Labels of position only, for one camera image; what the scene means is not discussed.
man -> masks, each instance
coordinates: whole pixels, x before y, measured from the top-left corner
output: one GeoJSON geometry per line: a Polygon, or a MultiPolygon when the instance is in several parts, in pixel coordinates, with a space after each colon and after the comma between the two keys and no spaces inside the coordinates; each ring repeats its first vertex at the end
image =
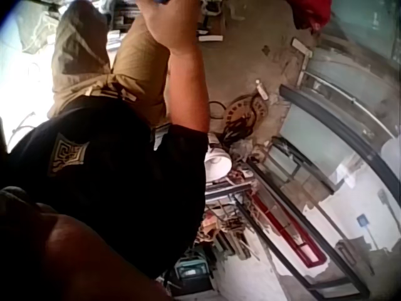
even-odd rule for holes
{"type": "Polygon", "coordinates": [[[209,107],[196,45],[198,0],[137,0],[113,68],[107,22],[73,2],[56,34],[52,118],[9,155],[8,185],[94,229],[150,278],[193,242],[204,210],[209,107]],[[170,62],[172,126],[157,151],[170,62]]]}
{"type": "Polygon", "coordinates": [[[2,300],[170,300],[85,224],[27,201],[0,190],[2,300]]]}

khaki pants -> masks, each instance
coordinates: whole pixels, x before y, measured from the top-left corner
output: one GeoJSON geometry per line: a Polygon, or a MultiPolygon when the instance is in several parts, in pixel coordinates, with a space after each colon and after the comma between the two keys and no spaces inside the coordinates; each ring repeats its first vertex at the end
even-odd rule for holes
{"type": "Polygon", "coordinates": [[[57,116],[81,95],[120,98],[151,127],[165,117],[164,88],[168,49],[157,43],[137,18],[117,51],[113,69],[106,51],[106,18],[85,0],[73,2],[56,34],[51,63],[57,116]]]}

cable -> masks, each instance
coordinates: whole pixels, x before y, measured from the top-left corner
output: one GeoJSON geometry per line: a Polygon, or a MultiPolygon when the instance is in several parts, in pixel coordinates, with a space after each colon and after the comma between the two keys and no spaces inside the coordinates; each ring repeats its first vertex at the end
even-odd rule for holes
{"type": "Polygon", "coordinates": [[[27,114],[27,116],[25,116],[25,118],[23,119],[23,121],[21,121],[21,122],[19,123],[19,125],[13,130],[13,133],[11,134],[11,137],[8,139],[7,148],[9,147],[9,145],[10,145],[12,139],[14,138],[14,136],[15,136],[20,130],[22,130],[22,129],[31,129],[31,130],[33,130],[33,129],[35,128],[35,127],[31,126],[31,125],[23,125],[24,122],[25,122],[28,118],[30,118],[30,117],[32,117],[32,116],[35,116],[35,112],[31,112],[31,113],[27,114]]]}
{"type": "Polygon", "coordinates": [[[226,177],[226,181],[227,181],[228,183],[230,183],[231,185],[235,186],[235,183],[232,182],[231,179],[230,179],[228,176],[226,177]]]}
{"type": "Polygon", "coordinates": [[[235,99],[233,103],[249,97],[251,97],[251,103],[249,104],[249,107],[251,109],[252,114],[249,114],[245,117],[241,117],[240,119],[237,119],[235,121],[228,122],[226,124],[226,127],[224,128],[223,134],[221,135],[221,143],[227,148],[229,148],[231,144],[241,139],[245,139],[246,137],[252,135],[253,133],[253,128],[256,124],[256,120],[258,117],[254,109],[254,103],[255,99],[260,97],[260,95],[258,93],[243,95],[235,99]]]}
{"type": "MultiPolygon", "coordinates": [[[[220,106],[223,108],[224,111],[227,110],[226,106],[223,105],[221,102],[209,102],[209,106],[212,105],[212,104],[220,105],[220,106]]],[[[223,115],[224,115],[224,112],[223,112],[223,114],[221,115],[221,117],[212,116],[212,110],[211,110],[211,119],[221,120],[221,119],[223,119],[223,115]]]]}

metal pipe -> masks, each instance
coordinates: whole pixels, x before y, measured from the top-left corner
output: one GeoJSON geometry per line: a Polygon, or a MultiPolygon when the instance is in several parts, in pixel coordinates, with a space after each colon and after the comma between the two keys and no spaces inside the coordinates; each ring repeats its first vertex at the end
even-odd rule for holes
{"type": "Polygon", "coordinates": [[[345,98],[347,98],[349,101],[351,101],[352,104],[356,105],[360,110],[362,110],[365,114],[367,114],[370,118],[372,118],[384,131],[386,131],[386,133],[393,139],[396,138],[396,136],[394,136],[391,131],[379,120],[376,118],[376,116],[374,116],[374,114],[372,114],[367,108],[365,108],[361,103],[359,103],[359,101],[347,94],[346,92],[344,92],[342,89],[336,87],[335,85],[333,85],[332,83],[329,83],[328,81],[318,77],[317,75],[314,75],[308,71],[304,71],[305,74],[309,75],[310,77],[313,77],[315,80],[317,80],[318,82],[332,88],[333,90],[335,90],[336,92],[338,92],[339,94],[343,95],[345,98]]]}
{"type": "Polygon", "coordinates": [[[205,193],[206,202],[216,201],[218,199],[225,198],[227,195],[232,193],[241,193],[252,188],[252,184],[249,182],[238,184],[237,186],[230,186],[224,189],[218,189],[217,191],[208,191],[205,193]]]}

workshop clutter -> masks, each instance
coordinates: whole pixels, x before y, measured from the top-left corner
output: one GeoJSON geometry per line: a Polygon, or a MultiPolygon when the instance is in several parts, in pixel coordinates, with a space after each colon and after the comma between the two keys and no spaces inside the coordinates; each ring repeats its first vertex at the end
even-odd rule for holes
{"type": "Polygon", "coordinates": [[[205,157],[206,182],[225,177],[232,167],[230,155],[225,152],[213,133],[208,134],[209,148],[205,157]]]}
{"type": "Polygon", "coordinates": [[[212,243],[223,257],[249,258],[249,246],[244,236],[246,222],[238,211],[236,200],[243,202],[244,193],[254,188],[255,177],[242,164],[236,164],[224,178],[207,183],[204,219],[196,242],[212,243]]]}
{"type": "Polygon", "coordinates": [[[200,42],[223,41],[226,19],[223,0],[202,0],[198,19],[197,36],[200,42]]]}

